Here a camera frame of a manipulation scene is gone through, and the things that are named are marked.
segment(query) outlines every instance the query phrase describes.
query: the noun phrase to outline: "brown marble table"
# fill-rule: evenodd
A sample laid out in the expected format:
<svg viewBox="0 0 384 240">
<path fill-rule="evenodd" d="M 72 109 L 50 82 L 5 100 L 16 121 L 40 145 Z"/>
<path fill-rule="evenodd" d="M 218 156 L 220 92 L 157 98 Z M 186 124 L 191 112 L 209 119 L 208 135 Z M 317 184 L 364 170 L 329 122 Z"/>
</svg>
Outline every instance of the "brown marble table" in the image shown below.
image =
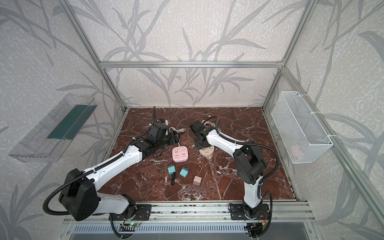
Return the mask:
<svg viewBox="0 0 384 240">
<path fill-rule="evenodd" d="M 151 156 L 132 165 L 107 182 L 99 192 L 126 194 L 134 201 L 242 200 L 244 182 L 237 175 L 233 158 L 215 148 L 213 156 L 208 159 L 198 154 L 194 147 L 195 135 L 189 125 L 209 116 L 221 117 L 220 129 L 227 135 L 239 140 L 252 139 L 275 148 L 260 108 L 159 108 L 157 119 L 167 119 L 169 127 L 187 129 L 181 134 L 180 145 L 187 146 L 188 161 L 174 163 L 173 146 L 166 147 L 160 157 Z M 129 109 L 111 156 L 123 150 L 132 137 L 141 134 L 151 121 L 151 108 Z M 266 172 L 270 172 L 275 158 L 268 150 L 261 151 L 268 164 Z M 175 165 L 177 172 L 174 186 L 170 186 L 171 177 L 167 171 L 171 164 Z M 183 167 L 189 169 L 186 178 L 179 175 Z M 200 187 L 192 184 L 196 175 L 203 178 Z M 279 170 L 264 182 L 262 193 L 268 190 L 273 199 L 295 198 L 281 164 Z"/>
</svg>

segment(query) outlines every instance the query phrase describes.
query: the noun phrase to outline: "side wall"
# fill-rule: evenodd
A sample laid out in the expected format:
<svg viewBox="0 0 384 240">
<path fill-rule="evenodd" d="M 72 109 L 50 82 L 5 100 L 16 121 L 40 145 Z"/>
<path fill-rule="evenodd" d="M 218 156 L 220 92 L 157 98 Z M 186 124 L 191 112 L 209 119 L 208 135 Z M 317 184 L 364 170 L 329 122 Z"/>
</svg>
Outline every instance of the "side wall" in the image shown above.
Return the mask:
<svg viewBox="0 0 384 240">
<path fill-rule="evenodd" d="M 384 196 L 384 1 L 319 1 L 288 68 Z M 384 239 L 384 230 L 332 150 L 293 165 L 271 118 L 281 78 L 265 109 L 295 189 L 325 239 Z"/>
<path fill-rule="evenodd" d="M 63 216 L 43 212 L 68 171 L 99 163 L 122 116 L 56 1 L 0 3 L 0 238 L 53 239 Z M 56 163 L 23 163 L 9 151 L 67 94 L 97 108 Z M 51 208 L 63 210 L 54 198 Z"/>
<path fill-rule="evenodd" d="M 280 61 L 307 0 L 70 3 L 102 61 Z M 275 72 L 109 69 L 109 76 L 127 106 L 261 106 Z"/>
</svg>

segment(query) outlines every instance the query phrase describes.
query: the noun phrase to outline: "wallpaper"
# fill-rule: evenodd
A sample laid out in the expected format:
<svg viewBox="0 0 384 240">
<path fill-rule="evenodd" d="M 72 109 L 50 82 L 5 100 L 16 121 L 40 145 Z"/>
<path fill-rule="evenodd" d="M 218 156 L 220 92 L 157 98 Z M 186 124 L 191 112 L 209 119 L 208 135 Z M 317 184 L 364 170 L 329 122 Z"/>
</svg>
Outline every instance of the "wallpaper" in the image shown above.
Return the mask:
<svg viewBox="0 0 384 240">
<path fill-rule="evenodd" d="M 0 2 L 0 238 L 53 239 L 63 216 L 43 212 L 66 174 L 99 163 L 122 116 L 56 1 Z M 94 113 L 56 163 L 9 151 L 67 94 L 95 97 Z M 57 198 L 51 204 L 63 210 Z"/>
<path fill-rule="evenodd" d="M 384 239 L 384 229 L 331 149 L 313 163 L 292 164 L 271 116 L 281 91 L 292 91 L 284 77 L 280 78 L 265 115 L 294 192 L 301 201 L 309 202 L 323 238 Z"/>
<path fill-rule="evenodd" d="M 384 1 L 317 5 L 288 67 L 384 197 Z"/>
<path fill-rule="evenodd" d="M 261 106 L 274 68 L 115 68 L 127 106 Z"/>
<path fill-rule="evenodd" d="M 278 61 L 307 0 L 70 3 L 103 61 Z"/>
</svg>

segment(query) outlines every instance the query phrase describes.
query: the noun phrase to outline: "pink power strip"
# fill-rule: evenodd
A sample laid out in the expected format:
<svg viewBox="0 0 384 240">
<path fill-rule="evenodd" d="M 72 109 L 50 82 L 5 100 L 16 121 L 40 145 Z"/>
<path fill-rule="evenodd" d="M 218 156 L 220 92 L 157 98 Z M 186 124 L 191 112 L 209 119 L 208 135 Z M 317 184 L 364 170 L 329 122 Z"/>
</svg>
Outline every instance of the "pink power strip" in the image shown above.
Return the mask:
<svg viewBox="0 0 384 240">
<path fill-rule="evenodd" d="M 188 149 L 186 146 L 179 146 L 172 149 L 172 159 L 174 162 L 185 162 L 188 160 Z"/>
</svg>

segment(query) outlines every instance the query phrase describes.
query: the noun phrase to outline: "green mat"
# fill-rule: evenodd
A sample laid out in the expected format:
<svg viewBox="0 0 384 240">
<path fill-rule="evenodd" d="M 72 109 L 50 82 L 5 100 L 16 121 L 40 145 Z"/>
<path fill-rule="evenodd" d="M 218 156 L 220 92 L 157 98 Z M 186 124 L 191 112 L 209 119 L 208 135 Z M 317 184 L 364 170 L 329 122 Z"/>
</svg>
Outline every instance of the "green mat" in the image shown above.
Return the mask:
<svg viewBox="0 0 384 240">
<path fill-rule="evenodd" d="M 75 105 L 47 138 L 73 140 L 97 105 Z"/>
</svg>

